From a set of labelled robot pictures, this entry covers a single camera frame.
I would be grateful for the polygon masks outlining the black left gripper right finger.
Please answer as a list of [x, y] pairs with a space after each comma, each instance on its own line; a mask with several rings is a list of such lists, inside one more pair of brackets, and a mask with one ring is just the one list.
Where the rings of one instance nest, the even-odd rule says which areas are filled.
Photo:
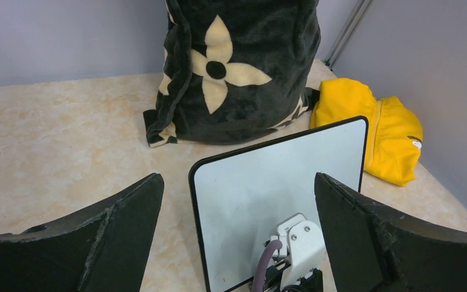
[[338, 291], [467, 291], [467, 232], [408, 215], [326, 173], [317, 211]]

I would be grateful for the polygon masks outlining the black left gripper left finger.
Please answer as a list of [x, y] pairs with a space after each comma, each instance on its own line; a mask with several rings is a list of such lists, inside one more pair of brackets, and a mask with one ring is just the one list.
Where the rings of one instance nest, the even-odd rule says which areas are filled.
[[0, 291], [139, 291], [164, 180], [133, 185], [20, 234], [0, 234]]

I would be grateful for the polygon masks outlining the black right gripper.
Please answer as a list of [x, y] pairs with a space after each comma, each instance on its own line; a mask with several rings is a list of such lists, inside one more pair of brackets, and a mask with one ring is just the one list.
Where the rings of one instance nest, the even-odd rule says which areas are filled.
[[291, 268], [288, 259], [274, 261], [261, 257], [254, 274], [254, 291], [323, 291], [323, 273], [313, 268], [289, 285], [283, 284], [283, 273]]

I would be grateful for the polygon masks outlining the small whiteboard black frame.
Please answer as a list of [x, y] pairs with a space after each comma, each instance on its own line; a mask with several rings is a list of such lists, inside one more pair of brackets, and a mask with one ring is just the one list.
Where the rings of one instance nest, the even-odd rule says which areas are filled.
[[317, 173], [360, 190], [367, 132], [356, 116], [196, 162], [189, 187], [206, 290], [248, 283], [280, 222], [296, 213], [319, 222]]

